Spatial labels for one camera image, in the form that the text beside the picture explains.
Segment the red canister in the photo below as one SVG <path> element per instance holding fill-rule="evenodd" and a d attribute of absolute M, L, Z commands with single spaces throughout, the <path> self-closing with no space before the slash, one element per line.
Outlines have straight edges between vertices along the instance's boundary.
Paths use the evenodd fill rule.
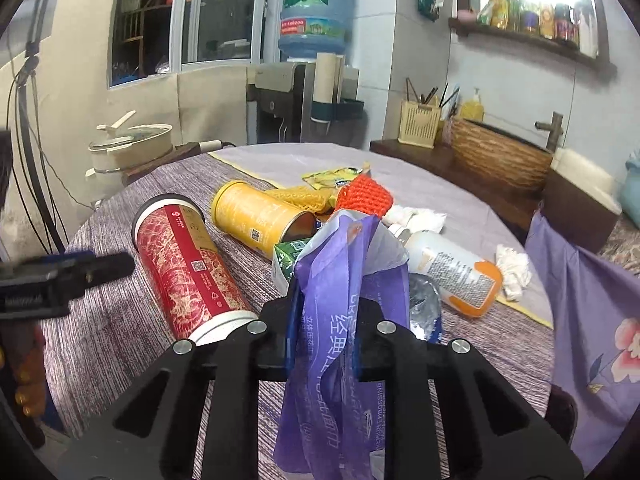
<path fill-rule="evenodd" d="M 198 345 L 220 341 L 257 319 L 192 200 L 179 194 L 153 197 L 136 213 L 131 235 L 176 338 Z"/>

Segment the metal screw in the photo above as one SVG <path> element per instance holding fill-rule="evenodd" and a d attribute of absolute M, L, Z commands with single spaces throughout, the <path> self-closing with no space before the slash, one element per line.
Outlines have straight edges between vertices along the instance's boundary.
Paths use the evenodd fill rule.
<path fill-rule="evenodd" d="M 174 343 L 174 352 L 178 355 L 188 354 L 193 350 L 193 343 L 188 339 L 180 339 Z"/>
<path fill-rule="evenodd" d="M 382 334 L 392 334 L 396 331 L 396 324 L 393 321 L 380 321 L 378 323 L 378 332 Z"/>
<path fill-rule="evenodd" d="M 457 354 L 466 354 L 471 350 L 471 345 L 465 339 L 455 339 L 451 342 L 451 348 Z"/>
<path fill-rule="evenodd" d="M 252 334 L 261 334 L 267 330 L 267 324 L 259 319 L 252 321 L 246 326 L 246 329 Z"/>

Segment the yellow canister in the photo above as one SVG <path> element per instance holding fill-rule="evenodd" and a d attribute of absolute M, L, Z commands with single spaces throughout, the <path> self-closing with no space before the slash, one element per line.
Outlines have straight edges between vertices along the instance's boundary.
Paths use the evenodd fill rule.
<path fill-rule="evenodd" d="M 211 203 L 216 227 L 232 235 L 265 258 L 273 246 L 309 238 L 316 232 L 316 217 L 255 189 L 242 180 L 227 182 Z"/>

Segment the sink basin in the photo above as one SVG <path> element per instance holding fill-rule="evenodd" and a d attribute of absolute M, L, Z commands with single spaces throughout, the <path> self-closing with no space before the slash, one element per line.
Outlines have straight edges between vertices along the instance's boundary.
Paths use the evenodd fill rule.
<path fill-rule="evenodd" d="M 500 128 L 453 118 L 451 146 L 456 158 L 483 176 L 509 186 L 538 191 L 545 186 L 554 156 Z"/>

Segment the pink flower print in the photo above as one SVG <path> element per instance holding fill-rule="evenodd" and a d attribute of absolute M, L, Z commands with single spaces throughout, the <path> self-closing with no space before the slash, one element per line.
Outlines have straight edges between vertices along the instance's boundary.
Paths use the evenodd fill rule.
<path fill-rule="evenodd" d="M 622 350 L 611 365 L 613 380 L 619 383 L 627 376 L 632 383 L 640 381 L 640 322 L 625 319 L 616 330 L 616 348 Z"/>

